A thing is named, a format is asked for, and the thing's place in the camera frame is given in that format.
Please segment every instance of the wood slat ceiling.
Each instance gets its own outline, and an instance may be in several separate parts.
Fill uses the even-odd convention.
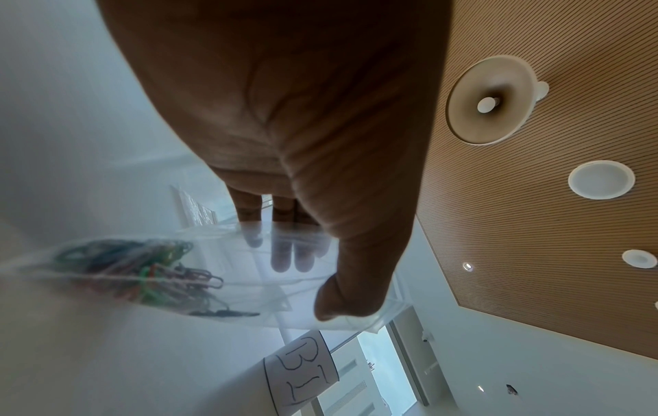
[[[448,129],[469,66],[509,54],[550,84],[526,125],[492,146]],[[634,170],[630,193],[568,186],[590,160]],[[456,0],[418,217],[459,305],[658,358],[658,1]],[[464,262],[473,272],[462,268]]]

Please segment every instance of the clear plastic bag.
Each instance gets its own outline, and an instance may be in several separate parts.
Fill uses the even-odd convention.
[[[171,237],[77,241],[0,265],[0,276],[272,328],[376,332],[408,306],[394,280],[375,315],[316,320],[315,295],[337,256],[338,241],[313,226],[206,225]]]

